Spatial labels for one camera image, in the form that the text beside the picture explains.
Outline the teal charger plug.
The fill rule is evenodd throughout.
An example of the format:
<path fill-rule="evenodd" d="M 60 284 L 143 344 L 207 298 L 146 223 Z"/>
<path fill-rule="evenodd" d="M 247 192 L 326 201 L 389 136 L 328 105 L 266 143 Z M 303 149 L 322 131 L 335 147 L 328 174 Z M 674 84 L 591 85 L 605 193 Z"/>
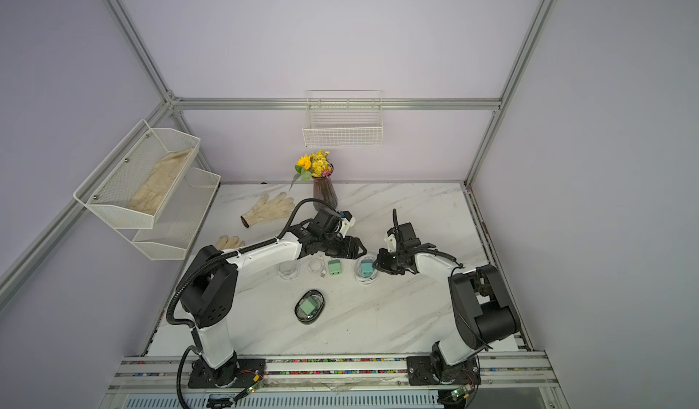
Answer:
<path fill-rule="evenodd" d="M 371 278 L 374 273 L 373 261 L 362 260 L 359 266 L 359 275 L 362 278 Z"/>

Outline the green charger plug front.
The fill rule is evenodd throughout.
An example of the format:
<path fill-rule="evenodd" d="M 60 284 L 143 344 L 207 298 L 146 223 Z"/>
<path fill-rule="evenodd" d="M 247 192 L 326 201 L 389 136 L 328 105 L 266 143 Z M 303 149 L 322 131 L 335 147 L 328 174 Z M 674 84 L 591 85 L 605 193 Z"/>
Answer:
<path fill-rule="evenodd" d="M 312 316 L 318 310 L 319 305 L 314 297 L 305 298 L 300 304 L 300 310 L 305 316 Z"/>

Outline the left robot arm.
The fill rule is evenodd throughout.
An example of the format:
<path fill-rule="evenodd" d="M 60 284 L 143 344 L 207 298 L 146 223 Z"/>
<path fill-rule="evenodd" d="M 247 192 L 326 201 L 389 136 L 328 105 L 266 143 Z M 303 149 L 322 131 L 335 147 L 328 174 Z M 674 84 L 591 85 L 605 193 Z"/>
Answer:
<path fill-rule="evenodd" d="M 225 250 L 208 245 L 198 251 L 166 310 L 167 322 L 185 325 L 193 340 L 176 373 L 176 396 L 182 408 L 189 407 L 182 391 L 182 373 L 190 354 L 198 356 L 202 372 L 215 387 L 232 385 L 240 375 L 227 324 L 238 278 L 318 253 L 339 259 L 362 257 L 366 247 L 360 238 L 348 234 L 354 222 L 350 212 L 307 198 L 292 209 L 280 233 L 267 240 Z"/>

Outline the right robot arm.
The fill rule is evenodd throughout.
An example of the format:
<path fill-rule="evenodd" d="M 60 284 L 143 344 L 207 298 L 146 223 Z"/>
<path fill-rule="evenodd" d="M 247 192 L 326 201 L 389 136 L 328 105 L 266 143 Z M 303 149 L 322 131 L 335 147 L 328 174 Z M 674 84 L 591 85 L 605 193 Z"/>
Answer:
<path fill-rule="evenodd" d="M 441 384 L 454 382 L 471 359 L 522 330 L 521 319 L 500 271 L 493 265 L 466 268 L 457 258 L 423 243 L 411 223 L 400 223 L 392 211 L 386 247 L 374 267 L 389 275 L 427 276 L 447 288 L 454 330 L 436 342 L 430 374 Z"/>

